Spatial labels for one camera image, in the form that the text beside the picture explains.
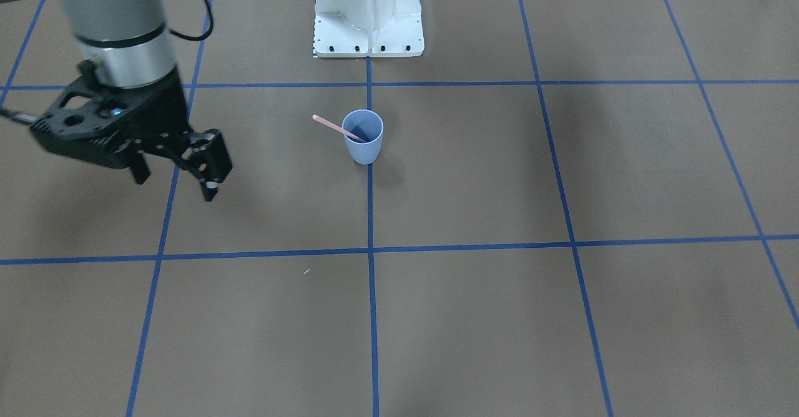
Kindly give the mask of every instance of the black cable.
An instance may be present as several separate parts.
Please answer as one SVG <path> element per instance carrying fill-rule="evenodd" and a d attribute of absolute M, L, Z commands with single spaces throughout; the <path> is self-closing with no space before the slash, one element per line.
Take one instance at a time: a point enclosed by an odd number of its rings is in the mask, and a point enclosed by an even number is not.
<path fill-rule="evenodd" d="M 29 115 L 28 113 L 23 112 L 15 112 L 14 110 L 9 110 L 5 107 L 0 107 L 0 117 L 5 117 L 11 121 L 16 122 L 17 124 L 22 125 L 33 125 L 38 119 L 39 116 L 37 115 Z"/>
<path fill-rule="evenodd" d="M 169 33 L 172 33 L 172 35 L 175 35 L 180 39 L 185 39 L 186 41 L 199 42 L 208 39 L 208 37 L 211 36 L 211 33 L 213 33 L 213 13 L 211 12 L 211 2 L 208 0 L 202 1 L 205 2 L 205 10 L 208 11 L 208 30 L 206 30 L 205 33 L 199 36 L 188 36 L 180 33 L 180 31 L 172 30 L 172 28 L 169 29 Z"/>

